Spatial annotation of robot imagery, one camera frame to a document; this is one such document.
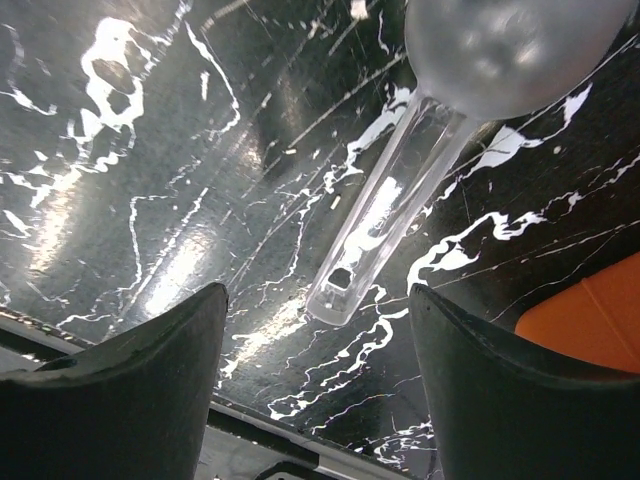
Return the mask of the clear plastic scoop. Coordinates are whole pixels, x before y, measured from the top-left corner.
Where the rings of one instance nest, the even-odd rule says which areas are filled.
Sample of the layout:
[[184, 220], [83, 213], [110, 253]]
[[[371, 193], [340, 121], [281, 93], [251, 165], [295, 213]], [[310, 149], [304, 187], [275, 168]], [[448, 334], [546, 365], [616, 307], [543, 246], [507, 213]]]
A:
[[348, 323], [473, 134], [566, 96], [634, 8], [628, 0], [409, 2], [405, 46], [417, 87], [308, 290], [307, 314]]

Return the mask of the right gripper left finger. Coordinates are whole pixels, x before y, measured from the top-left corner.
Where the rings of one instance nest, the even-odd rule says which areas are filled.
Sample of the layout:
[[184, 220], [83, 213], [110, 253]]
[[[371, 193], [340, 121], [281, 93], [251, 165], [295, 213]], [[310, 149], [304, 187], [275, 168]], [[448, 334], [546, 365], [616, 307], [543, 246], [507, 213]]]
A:
[[212, 283], [99, 345], [2, 374], [2, 478], [194, 478], [227, 311]]

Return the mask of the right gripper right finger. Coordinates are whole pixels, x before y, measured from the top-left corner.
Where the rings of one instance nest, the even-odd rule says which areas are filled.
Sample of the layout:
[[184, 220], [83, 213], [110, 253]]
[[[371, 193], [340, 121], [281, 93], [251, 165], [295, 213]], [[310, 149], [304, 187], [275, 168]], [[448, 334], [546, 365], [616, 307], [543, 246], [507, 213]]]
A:
[[409, 315], [445, 478], [638, 478], [638, 375], [536, 345], [425, 285]]

